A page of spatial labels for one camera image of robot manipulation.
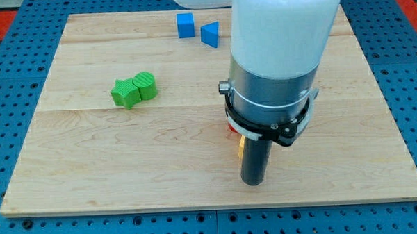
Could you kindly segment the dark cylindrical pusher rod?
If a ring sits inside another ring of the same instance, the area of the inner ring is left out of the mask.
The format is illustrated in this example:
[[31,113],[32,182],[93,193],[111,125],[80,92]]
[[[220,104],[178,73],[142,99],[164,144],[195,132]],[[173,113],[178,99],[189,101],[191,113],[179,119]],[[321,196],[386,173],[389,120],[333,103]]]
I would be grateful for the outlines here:
[[259,185],[263,182],[271,147],[271,140],[251,140],[243,137],[240,176],[244,183]]

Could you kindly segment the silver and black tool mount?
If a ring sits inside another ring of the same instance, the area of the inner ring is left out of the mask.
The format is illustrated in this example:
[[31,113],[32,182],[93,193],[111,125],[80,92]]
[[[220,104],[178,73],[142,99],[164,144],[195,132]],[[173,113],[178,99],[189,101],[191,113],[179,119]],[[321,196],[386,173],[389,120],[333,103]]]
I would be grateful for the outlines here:
[[250,140],[289,147],[304,132],[313,114],[318,90],[316,70],[287,78],[262,77],[230,60],[227,81],[219,82],[229,124]]

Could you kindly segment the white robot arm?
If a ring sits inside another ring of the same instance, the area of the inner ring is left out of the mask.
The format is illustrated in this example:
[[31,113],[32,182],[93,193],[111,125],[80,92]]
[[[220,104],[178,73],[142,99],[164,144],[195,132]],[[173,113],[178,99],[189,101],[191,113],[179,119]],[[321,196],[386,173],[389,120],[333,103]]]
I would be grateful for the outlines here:
[[313,80],[340,0],[174,0],[191,9],[231,8],[231,58],[219,83],[229,124],[244,138],[240,176],[265,176],[273,143],[304,132],[318,90]]

